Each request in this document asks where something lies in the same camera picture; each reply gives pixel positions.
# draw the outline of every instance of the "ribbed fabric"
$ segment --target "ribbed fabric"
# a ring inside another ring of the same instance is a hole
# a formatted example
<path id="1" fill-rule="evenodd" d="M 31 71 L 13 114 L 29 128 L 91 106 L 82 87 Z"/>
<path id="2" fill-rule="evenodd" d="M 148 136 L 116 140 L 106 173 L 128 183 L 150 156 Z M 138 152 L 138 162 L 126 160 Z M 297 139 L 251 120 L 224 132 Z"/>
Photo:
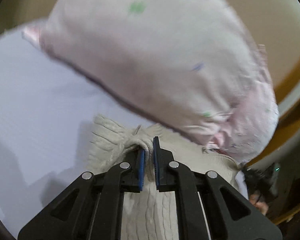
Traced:
<path id="1" fill-rule="evenodd" d="M 107 171 L 123 160 L 125 153 L 137 146 L 146 150 L 146 174 L 141 193 L 126 193 L 122 213 L 122 240 L 178 239 L 178 223 L 175 195 L 159 193 L 154 183 L 152 162 L 154 136 L 160 139 L 160 147 L 173 153 L 176 161 L 184 163 L 192 171 L 206 173 L 214 170 L 238 190 L 235 176 L 236 162 L 225 155 L 205 150 L 180 134 L 160 124 L 148 128 L 126 129 L 101 115 L 95 118 L 89 171 L 95 174 Z"/>

